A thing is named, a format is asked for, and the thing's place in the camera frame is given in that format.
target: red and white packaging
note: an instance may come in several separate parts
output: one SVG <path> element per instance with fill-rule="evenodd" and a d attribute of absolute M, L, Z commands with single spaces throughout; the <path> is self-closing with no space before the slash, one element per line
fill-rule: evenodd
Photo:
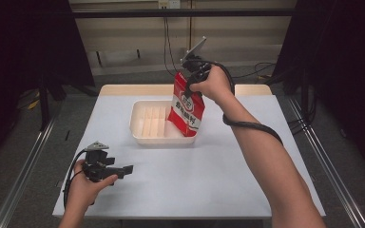
<path fill-rule="evenodd" d="M 192 93 L 191 97 L 187 99 L 183 95 L 185 85 L 185 78 L 180 72 L 177 72 L 174 79 L 171 111 L 167 120 L 176 125 L 185 137 L 193 137 L 200 128 L 205 104 L 198 93 Z"/>

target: white container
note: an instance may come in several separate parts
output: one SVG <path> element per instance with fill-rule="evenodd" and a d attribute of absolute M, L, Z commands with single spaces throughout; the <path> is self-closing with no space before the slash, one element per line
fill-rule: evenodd
<path fill-rule="evenodd" d="M 138 101 L 132 107 L 129 128 L 139 144 L 193 143 L 194 137 L 185 137 L 167 120 L 171 101 Z"/>

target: person's right hand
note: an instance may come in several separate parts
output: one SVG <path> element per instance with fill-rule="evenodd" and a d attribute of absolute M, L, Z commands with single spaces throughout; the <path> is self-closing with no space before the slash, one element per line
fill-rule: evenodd
<path fill-rule="evenodd" d="M 219 104 L 221 99 L 233 95 L 227 76 L 219 66 L 212 66 L 208 78 L 189 87 L 193 92 L 201 92 L 203 95 Z"/>

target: gray carpet floor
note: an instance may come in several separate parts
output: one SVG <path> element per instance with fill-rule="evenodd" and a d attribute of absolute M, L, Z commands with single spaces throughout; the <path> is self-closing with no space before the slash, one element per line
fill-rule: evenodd
<path fill-rule="evenodd" d="M 250 66 L 231 67 L 234 76 L 252 72 Z M 256 76 L 237 79 L 238 84 L 254 84 Z M 96 90 L 106 84 L 171 84 L 173 78 L 166 71 L 135 73 L 113 76 L 96 76 Z M 59 219 L 52 216 L 58 198 L 61 181 L 71 163 L 76 147 L 86 128 L 96 98 L 88 97 L 72 87 L 65 87 L 67 98 L 61 103 L 50 101 L 51 111 L 59 109 L 59 116 L 49 135 L 26 189 L 17 204 L 8 227 L 56 227 Z M 287 121 L 296 118 L 289 97 L 282 92 L 282 85 L 272 85 Z M 40 109 L 21 109 L 17 122 L 0 147 L 0 206 L 15 182 L 23 163 L 29 155 L 40 128 Z M 340 134 L 340 125 L 322 103 L 317 103 L 316 118 L 312 123 L 321 143 L 330 156 L 338 174 L 355 198 L 365 216 L 365 161 L 352 141 Z M 295 135 L 301 156 L 306 163 L 314 185 L 327 213 L 328 227 L 354 227 L 342 202 L 332 187 L 324 169 L 304 133 Z M 84 227 L 252 227 L 258 224 L 251 220 L 85 220 Z M 263 223 L 269 227 L 269 221 Z"/>

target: white table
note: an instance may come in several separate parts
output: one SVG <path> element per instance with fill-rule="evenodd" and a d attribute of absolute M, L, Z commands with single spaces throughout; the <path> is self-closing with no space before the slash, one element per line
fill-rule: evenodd
<path fill-rule="evenodd" d="M 273 95 L 265 85 L 240 85 L 237 96 L 262 123 L 275 129 L 314 203 L 325 212 L 298 147 Z M 105 219 L 268 219 L 266 197 L 247 167 L 221 110 L 204 98 L 206 109 L 193 144 L 143 146 L 129 130 L 132 106 L 140 100 L 171 100 L 172 85 L 106 85 L 92 111 L 76 153 L 99 141 L 109 145 L 114 166 L 134 165 L 133 174 L 107 187 L 86 217 Z M 53 216 L 64 214 L 62 190 Z"/>

